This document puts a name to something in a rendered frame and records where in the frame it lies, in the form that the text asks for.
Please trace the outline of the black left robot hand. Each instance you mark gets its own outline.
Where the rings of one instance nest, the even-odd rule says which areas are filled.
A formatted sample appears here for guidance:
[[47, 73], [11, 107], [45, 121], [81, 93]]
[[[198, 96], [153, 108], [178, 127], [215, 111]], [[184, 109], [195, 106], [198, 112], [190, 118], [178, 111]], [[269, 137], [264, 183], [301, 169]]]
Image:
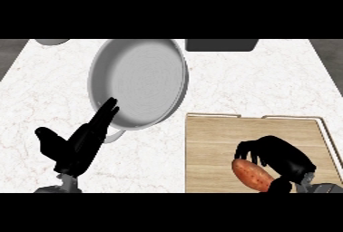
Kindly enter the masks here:
[[57, 173], [76, 178], [85, 172], [105, 143], [107, 126], [118, 110], [116, 100], [109, 98], [91, 120], [78, 127], [68, 140], [48, 128], [35, 129], [39, 152], [56, 162], [53, 170]]

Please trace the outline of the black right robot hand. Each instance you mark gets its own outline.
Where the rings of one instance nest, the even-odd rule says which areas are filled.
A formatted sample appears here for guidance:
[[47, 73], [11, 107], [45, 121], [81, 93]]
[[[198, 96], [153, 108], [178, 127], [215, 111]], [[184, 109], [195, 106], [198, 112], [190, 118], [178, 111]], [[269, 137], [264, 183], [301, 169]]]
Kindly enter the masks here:
[[312, 172], [314, 175], [316, 166], [307, 155], [291, 143], [276, 136], [263, 136], [257, 140], [241, 141], [235, 149], [235, 158], [251, 157], [254, 164], [269, 166], [279, 174], [272, 181], [267, 193], [289, 193], [291, 183], [297, 184], [304, 175]]

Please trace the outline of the orange sweet potato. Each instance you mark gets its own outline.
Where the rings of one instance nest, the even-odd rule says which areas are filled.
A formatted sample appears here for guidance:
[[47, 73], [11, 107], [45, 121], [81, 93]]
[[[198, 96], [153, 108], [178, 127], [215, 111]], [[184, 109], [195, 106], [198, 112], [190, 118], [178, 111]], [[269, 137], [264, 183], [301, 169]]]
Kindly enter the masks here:
[[236, 178], [248, 188], [260, 192], [266, 192], [269, 190], [273, 178], [260, 166], [245, 159], [233, 159], [232, 171]]

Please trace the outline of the wooden tray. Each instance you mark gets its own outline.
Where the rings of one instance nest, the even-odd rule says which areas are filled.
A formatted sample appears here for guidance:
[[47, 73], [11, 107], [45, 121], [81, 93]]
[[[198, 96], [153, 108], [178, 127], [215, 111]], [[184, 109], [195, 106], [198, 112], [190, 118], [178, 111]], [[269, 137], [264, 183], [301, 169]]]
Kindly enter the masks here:
[[190, 114], [186, 117], [186, 190], [328, 193], [343, 187], [343, 163], [319, 121]]

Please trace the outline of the grey metal pot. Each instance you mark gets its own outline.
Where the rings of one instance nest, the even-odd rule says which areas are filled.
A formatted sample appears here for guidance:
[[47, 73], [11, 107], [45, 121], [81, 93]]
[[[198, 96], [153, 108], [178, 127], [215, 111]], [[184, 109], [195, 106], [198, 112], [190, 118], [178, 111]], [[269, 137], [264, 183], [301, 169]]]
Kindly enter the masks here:
[[118, 132], [106, 136], [106, 143], [171, 116], [187, 82], [187, 65], [174, 40], [106, 40], [93, 58], [87, 82], [91, 106], [97, 109], [110, 98], [119, 106], [110, 121]]

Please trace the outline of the grey round object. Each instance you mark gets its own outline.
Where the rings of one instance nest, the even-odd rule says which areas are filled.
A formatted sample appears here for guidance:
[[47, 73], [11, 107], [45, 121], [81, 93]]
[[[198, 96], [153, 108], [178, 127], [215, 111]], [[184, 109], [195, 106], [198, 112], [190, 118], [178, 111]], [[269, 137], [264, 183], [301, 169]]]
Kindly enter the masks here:
[[62, 43], [65, 43], [69, 39], [35, 39], [35, 41], [42, 44], [42, 45], [47, 45], [47, 46], [51, 46], [51, 45], [59, 45]]

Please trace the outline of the dark grey appliance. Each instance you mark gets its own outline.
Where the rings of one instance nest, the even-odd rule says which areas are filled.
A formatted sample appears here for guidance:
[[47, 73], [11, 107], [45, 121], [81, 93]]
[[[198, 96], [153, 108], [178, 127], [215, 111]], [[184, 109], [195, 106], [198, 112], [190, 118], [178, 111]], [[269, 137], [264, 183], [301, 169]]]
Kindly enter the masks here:
[[187, 39], [184, 49], [187, 52], [249, 52], [257, 39]]

